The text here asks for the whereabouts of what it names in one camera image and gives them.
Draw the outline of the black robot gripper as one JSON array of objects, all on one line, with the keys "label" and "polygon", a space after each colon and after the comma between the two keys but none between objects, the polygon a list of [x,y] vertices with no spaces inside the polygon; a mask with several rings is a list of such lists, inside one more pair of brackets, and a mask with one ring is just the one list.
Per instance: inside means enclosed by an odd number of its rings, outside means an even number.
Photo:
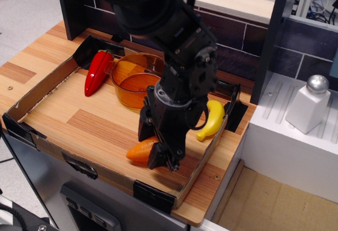
[{"label": "black robot gripper", "polygon": [[167,167],[176,171],[180,161],[186,155],[186,135],[190,130],[199,130],[203,126],[197,123],[204,113],[209,116],[206,106],[208,97],[188,99],[177,103],[169,99],[160,85],[148,86],[144,106],[140,111],[138,141],[157,137],[148,157],[150,170]]}]

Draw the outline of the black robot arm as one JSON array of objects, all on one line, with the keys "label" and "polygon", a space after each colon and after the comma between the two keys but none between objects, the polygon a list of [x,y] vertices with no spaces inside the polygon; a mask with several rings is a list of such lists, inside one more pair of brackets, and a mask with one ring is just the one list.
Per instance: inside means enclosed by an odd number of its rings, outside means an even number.
[{"label": "black robot arm", "polygon": [[147,88],[140,111],[138,138],[158,138],[147,162],[150,169],[178,170],[186,134],[200,128],[200,116],[208,114],[208,94],[218,84],[217,39],[195,14],[195,0],[105,1],[124,32],[149,39],[164,52],[161,79]]}]

